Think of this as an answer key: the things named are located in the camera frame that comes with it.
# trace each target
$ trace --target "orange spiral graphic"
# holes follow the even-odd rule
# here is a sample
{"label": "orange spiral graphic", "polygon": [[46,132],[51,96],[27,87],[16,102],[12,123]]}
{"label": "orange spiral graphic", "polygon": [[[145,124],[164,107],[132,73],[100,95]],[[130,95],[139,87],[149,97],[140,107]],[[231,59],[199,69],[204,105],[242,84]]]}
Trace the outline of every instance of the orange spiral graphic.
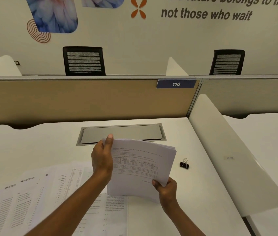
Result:
{"label": "orange spiral graphic", "polygon": [[27,31],[30,36],[39,43],[47,43],[48,41],[50,41],[50,33],[40,32],[37,29],[34,19],[31,19],[27,22]]}

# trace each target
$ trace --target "stack of paper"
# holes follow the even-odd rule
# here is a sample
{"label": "stack of paper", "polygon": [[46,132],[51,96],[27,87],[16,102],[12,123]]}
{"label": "stack of paper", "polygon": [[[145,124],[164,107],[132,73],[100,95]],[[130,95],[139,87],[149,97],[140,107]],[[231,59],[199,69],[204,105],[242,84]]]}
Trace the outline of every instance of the stack of paper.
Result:
{"label": "stack of paper", "polygon": [[166,186],[176,155],[175,147],[140,140],[114,139],[111,152],[114,168],[107,185],[108,194],[139,196],[160,202],[152,180]]}
{"label": "stack of paper", "polygon": [[[24,235],[53,212],[93,174],[90,162],[73,162],[25,172],[0,190],[0,235]],[[128,199],[103,192],[74,235],[127,235]]]}

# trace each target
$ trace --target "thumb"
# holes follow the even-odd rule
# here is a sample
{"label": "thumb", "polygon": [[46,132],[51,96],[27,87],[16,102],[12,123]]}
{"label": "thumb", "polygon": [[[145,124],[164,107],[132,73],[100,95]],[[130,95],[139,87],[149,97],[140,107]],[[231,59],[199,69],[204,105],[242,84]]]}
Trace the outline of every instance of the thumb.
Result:
{"label": "thumb", "polygon": [[111,151],[112,145],[113,145],[113,141],[114,141],[114,136],[113,134],[109,134],[105,140],[105,146],[104,146],[104,150],[108,150]]}
{"label": "thumb", "polygon": [[152,184],[158,192],[160,192],[160,190],[163,188],[163,186],[161,186],[161,184],[156,180],[152,180]]}

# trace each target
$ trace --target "blue sign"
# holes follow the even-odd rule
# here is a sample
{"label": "blue sign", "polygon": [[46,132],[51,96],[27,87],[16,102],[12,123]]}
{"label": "blue sign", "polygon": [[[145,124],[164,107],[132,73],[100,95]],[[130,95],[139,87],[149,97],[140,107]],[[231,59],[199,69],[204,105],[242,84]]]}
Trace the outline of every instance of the blue sign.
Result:
{"label": "blue sign", "polygon": [[193,88],[196,79],[158,79],[157,89]]}

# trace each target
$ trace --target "hand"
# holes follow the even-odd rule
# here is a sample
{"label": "hand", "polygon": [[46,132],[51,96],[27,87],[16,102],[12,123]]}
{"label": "hand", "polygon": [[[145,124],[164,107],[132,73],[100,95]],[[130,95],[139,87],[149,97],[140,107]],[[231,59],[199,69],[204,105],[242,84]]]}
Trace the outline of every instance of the hand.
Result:
{"label": "hand", "polygon": [[109,176],[109,179],[111,178],[113,171],[113,158],[111,154],[113,141],[113,134],[109,134],[105,140],[105,146],[103,145],[103,141],[100,140],[94,146],[91,154],[94,174],[104,173]]}
{"label": "hand", "polygon": [[152,184],[159,192],[161,206],[167,215],[172,209],[179,207],[176,199],[177,183],[175,180],[169,177],[165,187],[156,180],[152,180]]}

